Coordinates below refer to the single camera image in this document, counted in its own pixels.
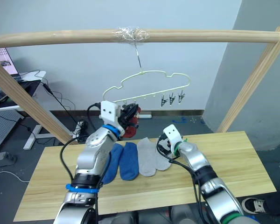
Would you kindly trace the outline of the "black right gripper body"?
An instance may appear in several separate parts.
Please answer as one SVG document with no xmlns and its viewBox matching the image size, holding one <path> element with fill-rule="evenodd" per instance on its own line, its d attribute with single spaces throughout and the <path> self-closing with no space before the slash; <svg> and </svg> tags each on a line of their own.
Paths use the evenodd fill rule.
<svg viewBox="0 0 280 224">
<path fill-rule="evenodd" d="M 159 138 L 157 140 L 157 152 L 162 156 L 170 156 L 171 155 L 171 143 L 168 139 Z"/>
</svg>

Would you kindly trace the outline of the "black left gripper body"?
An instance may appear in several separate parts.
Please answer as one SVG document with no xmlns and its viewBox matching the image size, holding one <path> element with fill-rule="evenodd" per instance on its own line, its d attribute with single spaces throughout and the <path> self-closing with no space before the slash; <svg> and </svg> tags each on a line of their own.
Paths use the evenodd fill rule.
<svg viewBox="0 0 280 224">
<path fill-rule="evenodd" d="M 121 110 L 120 116 L 118 117 L 118 123 L 124 130 L 126 130 L 130 126 L 130 120 L 131 120 L 131 111 L 128 109 Z"/>
</svg>

